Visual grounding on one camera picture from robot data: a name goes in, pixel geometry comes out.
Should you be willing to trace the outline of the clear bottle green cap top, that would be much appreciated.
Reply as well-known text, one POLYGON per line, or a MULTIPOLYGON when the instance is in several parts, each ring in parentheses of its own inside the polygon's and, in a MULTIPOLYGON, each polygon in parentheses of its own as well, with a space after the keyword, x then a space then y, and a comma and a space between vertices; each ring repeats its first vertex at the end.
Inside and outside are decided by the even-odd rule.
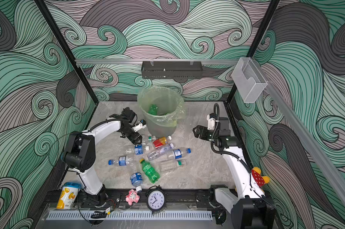
POLYGON ((156 136, 154 135, 144 135, 143 136, 143 142, 144 143, 151 143, 156 140, 156 136))

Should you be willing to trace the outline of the green bottle yellow cap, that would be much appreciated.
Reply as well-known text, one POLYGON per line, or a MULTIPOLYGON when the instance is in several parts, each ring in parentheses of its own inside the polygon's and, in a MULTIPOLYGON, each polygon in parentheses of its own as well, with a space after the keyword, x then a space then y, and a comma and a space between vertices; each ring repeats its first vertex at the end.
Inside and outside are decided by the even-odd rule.
POLYGON ((152 104, 149 107, 148 114, 150 114, 150 115, 157 115, 158 114, 158 109, 159 108, 158 108, 157 105, 152 104))

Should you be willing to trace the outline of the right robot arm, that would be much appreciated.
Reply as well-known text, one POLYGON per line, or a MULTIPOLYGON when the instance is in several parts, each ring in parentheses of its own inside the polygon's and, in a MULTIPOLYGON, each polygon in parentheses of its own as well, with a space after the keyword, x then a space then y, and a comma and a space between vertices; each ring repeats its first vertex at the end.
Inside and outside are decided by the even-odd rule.
POLYGON ((193 128, 196 138, 211 143, 213 152, 223 156, 233 177, 236 192, 228 188, 215 188, 216 202, 231 215, 234 229, 271 229, 276 209, 273 200, 265 196, 254 177, 254 171, 245 161, 242 146, 229 130, 209 130, 203 126, 193 128))

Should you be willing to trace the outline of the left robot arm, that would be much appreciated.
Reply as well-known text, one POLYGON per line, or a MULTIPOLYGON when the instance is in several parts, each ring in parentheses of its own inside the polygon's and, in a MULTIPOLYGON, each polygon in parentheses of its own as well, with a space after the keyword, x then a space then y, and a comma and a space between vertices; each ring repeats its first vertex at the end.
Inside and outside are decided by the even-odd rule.
POLYGON ((143 138, 138 131, 146 128, 146 121, 142 119, 132 124, 136 117, 136 113, 127 107, 121 114, 112 114, 89 129, 72 132, 68 136, 61 160, 78 175, 87 200, 96 207, 103 206, 107 201, 105 185, 94 168, 96 144, 115 132, 121 133, 122 138, 127 138, 134 145, 142 143, 143 138))

